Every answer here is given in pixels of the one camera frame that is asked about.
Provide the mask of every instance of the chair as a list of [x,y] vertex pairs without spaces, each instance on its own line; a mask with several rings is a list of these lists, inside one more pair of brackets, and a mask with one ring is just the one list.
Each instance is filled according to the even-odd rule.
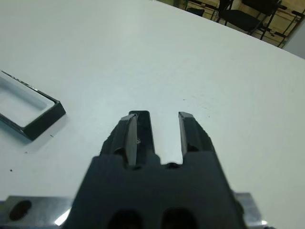
[[[261,36],[261,40],[263,39],[266,31],[269,28],[269,25],[277,11],[278,7],[280,6],[279,0],[242,0],[242,3],[246,6],[249,6],[257,11],[259,11],[256,17],[253,17],[243,11],[240,10],[232,10],[232,4],[234,0],[220,0],[219,8],[218,8],[218,20],[220,19],[225,20],[225,25],[227,22],[237,26],[238,28],[248,32],[249,35],[259,29],[263,32]],[[264,17],[259,20],[258,17],[264,14]],[[263,22],[266,20],[268,16],[271,16],[267,26],[263,25]]]
[[203,14],[204,14],[204,9],[187,8],[186,11],[196,14],[200,17],[203,17]]
[[195,4],[197,6],[200,6],[200,7],[210,8],[210,9],[214,10],[214,12],[217,10],[217,7],[212,6],[210,4],[206,4],[206,3],[198,1],[198,0],[186,0],[185,1],[185,8],[184,8],[184,10],[186,10],[186,11],[188,11],[190,13],[196,14],[198,16],[201,16],[201,17],[203,17],[204,9],[187,8],[187,5],[188,5],[189,2],[191,2],[192,4]]

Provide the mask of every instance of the wall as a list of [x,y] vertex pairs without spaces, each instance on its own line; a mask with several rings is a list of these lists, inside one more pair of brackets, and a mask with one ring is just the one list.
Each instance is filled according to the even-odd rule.
[[283,49],[305,59],[305,20]]

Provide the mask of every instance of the screw hole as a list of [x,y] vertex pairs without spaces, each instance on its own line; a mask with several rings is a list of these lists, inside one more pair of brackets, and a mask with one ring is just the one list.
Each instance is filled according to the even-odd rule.
[[32,203],[29,200],[19,202],[10,212],[10,219],[12,221],[22,219],[29,212],[31,207]]

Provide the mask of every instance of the white tabletop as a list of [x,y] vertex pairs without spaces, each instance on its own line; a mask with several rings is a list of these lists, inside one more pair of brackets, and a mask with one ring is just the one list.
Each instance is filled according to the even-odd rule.
[[67,112],[33,142],[0,124],[0,199],[73,197],[130,110],[150,111],[162,163],[181,162],[185,111],[233,190],[271,225],[304,226],[305,60],[157,1],[2,0],[0,68]]

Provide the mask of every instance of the black plastic frame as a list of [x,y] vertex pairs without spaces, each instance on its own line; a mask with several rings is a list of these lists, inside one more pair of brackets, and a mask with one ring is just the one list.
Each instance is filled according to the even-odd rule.
[[2,73],[8,75],[12,79],[18,81],[19,83],[27,86],[29,89],[41,94],[42,96],[46,97],[47,99],[54,102],[54,106],[52,106],[49,110],[41,114],[31,123],[29,123],[25,127],[21,127],[17,125],[15,122],[11,121],[8,117],[0,114],[0,120],[16,130],[18,133],[22,134],[23,136],[27,137],[30,140],[35,140],[39,135],[41,135],[45,130],[47,130],[51,125],[53,125],[57,120],[59,120],[66,111],[64,110],[63,106],[61,105],[60,101],[50,97],[49,95],[35,89],[34,87],[28,85],[27,83],[7,74],[4,71]]

